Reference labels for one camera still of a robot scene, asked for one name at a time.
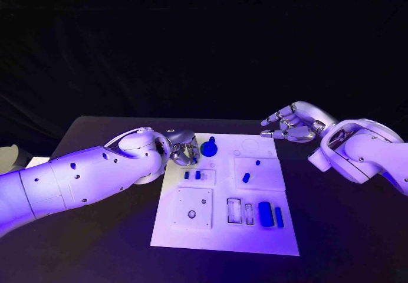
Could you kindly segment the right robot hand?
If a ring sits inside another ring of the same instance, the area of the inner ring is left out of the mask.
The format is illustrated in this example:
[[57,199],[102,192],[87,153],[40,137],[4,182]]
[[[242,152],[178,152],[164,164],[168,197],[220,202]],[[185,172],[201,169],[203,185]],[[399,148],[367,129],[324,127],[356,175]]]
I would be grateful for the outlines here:
[[278,130],[263,130],[260,137],[307,143],[322,138],[338,123],[337,119],[315,105],[296,101],[273,112],[262,121],[260,126],[278,123]]

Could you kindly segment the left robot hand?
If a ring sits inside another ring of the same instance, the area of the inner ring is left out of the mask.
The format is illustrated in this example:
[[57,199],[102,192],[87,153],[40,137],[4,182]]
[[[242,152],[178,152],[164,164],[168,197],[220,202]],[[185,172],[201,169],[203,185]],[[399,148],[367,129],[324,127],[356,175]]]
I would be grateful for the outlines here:
[[170,148],[168,158],[178,166],[196,165],[200,158],[196,134],[191,130],[170,129],[162,133]]

